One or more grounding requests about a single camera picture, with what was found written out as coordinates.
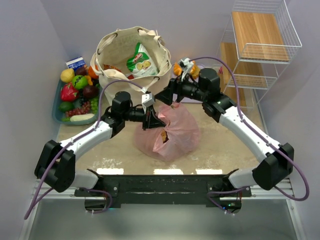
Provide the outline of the pink plastic grocery bag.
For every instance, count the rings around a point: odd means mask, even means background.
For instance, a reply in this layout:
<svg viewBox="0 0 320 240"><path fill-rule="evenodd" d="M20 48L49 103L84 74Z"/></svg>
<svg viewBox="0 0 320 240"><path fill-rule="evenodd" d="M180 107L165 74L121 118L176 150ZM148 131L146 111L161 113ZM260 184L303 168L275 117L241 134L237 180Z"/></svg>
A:
<svg viewBox="0 0 320 240"><path fill-rule="evenodd" d="M143 130L138 125L135 128L133 143L138 150L154 159L174 161L198 147L201 131L183 104L162 104L157 116L166 126Z"/></svg>

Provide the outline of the green white chips bag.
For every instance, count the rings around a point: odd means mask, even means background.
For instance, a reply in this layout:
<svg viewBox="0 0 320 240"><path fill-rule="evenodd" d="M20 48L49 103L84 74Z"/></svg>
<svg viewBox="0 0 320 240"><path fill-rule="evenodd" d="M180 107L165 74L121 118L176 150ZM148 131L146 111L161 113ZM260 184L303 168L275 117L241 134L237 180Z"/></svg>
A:
<svg viewBox="0 0 320 240"><path fill-rule="evenodd" d="M138 42L134 54L126 61L126 67L134 78L155 76L158 69L144 45Z"/></svg>

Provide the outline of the large red cookie bag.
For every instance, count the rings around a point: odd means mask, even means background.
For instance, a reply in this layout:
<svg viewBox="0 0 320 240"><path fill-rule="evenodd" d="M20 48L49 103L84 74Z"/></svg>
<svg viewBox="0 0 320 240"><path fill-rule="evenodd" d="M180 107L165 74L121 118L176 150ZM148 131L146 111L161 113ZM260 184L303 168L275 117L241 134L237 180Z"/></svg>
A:
<svg viewBox="0 0 320 240"><path fill-rule="evenodd" d="M122 73L122 71L116 66L103 64L103 73L107 76L114 76L115 74Z"/></svg>

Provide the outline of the cream canvas tote bag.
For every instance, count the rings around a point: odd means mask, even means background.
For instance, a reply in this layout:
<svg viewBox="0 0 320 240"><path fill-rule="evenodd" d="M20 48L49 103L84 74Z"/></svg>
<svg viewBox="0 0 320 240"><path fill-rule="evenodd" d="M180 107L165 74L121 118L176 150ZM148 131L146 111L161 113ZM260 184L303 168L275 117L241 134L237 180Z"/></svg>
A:
<svg viewBox="0 0 320 240"><path fill-rule="evenodd" d="M134 104L141 103L142 91L162 91L172 76L171 54L155 30L135 26L117 29L97 45L90 67L109 103L125 91Z"/></svg>

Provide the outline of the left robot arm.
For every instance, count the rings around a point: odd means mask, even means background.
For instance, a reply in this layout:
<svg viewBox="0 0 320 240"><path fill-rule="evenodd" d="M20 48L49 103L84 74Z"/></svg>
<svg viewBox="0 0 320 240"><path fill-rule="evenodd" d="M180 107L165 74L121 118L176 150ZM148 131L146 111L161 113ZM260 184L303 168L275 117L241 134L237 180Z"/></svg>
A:
<svg viewBox="0 0 320 240"><path fill-rule="evenodd" d="M48 141L41 152L34 174L58 193L70 187L94 189L102 177L92 170L76 171L76 161L96 145L116 136L126 122L139 122L142 129L165 127L155 112L155 98L147 92L141 97L141 107L133 106L126 91L116 93L111 106L100 119L81 133L56 142Z"/></svg>

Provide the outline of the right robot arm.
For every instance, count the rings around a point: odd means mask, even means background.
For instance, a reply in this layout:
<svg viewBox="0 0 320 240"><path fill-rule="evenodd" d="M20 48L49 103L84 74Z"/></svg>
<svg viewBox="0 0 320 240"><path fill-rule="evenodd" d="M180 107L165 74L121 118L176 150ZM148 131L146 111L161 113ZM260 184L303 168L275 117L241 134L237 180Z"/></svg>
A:
<svg viewBox="0 0 320 240"><path fill-rule="evenodd" d="M248 147L259 165L232 171L227 179L231 187L240 189L258 185L270 190L292 173L293 165L288 159L293 159L294 148L269 137L239 111L237 104L221 92L220 77L214 69L201 69L198 81L189 81L189 77L187 74L185 78L172 78L155 98L166 105L183 98L200 101L209 117L229 129Z"/></svg>

